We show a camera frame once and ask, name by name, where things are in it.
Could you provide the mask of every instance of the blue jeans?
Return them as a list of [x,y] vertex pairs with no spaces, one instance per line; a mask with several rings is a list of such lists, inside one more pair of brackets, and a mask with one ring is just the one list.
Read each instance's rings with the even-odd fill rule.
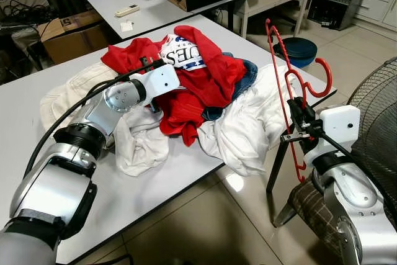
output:
[[[229,52],[224,52],[223,54],[233,57],[233,54]],[[252,84],[254,84],[256,76],[258,74],[258,67],[254,63],[248,60],[243,60],[243,64],[247,71],[244,77],[234,85],[234,93],[231,97],[232,101],[234,101],[240,94],[242,94],[245,90],[251,87]],[[214,121],[222,116],[222,112],[223,108],[220,107],[206,107],[203,111],[202,117],[205,120]]]

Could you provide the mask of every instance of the blue container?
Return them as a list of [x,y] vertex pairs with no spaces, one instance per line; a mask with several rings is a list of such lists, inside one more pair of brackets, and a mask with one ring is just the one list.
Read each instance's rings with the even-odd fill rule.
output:
[[[316,58],[317,46],[310,40],[301,37],[289,37],[283,42],[291,64],[297,68],[309,65]],[[274,45],[273,49],[276,54],[283,56],[279,44]]]

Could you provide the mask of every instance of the fan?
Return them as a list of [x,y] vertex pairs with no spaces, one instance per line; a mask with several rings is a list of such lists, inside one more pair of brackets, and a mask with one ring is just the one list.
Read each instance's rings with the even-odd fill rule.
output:
[[[348,104],[361,111],[359,139],[352,146],[352,154],[397,209],[397,57],[370,74]],[[396,228],[389,211],[385,212]]]

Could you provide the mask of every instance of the plaid chair cushion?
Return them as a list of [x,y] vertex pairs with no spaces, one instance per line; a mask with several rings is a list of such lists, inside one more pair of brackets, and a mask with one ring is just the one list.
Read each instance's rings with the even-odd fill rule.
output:
[[311,175],[291,191],[288,204],[342,262],[338,233],[332,224],[333,215],[325,206],[323,195],[313,185]]

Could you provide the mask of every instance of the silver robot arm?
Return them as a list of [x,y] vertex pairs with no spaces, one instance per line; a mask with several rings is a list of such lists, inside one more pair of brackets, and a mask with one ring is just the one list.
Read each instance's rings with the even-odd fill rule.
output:
[[179,87],[171,65],[115,84],[93,97],[55,144],[26,175],[10,207],[10,221],[0,231],[0,264],[55,264],[61,240],[83,227],[97,187],[91,181],[96,161],[121,116]]
[[344,264],[397,264],[397,232],[385,215],[381,192],[326,140],[330,137],[350,153],[358,137],[360,110],[332,107],[316,118],[311,107],[300,109],[299,99],[288,104],[298,133],[283,136],[282,141],[300,141],[306,165],[314,167],[312,179],[333,214]]

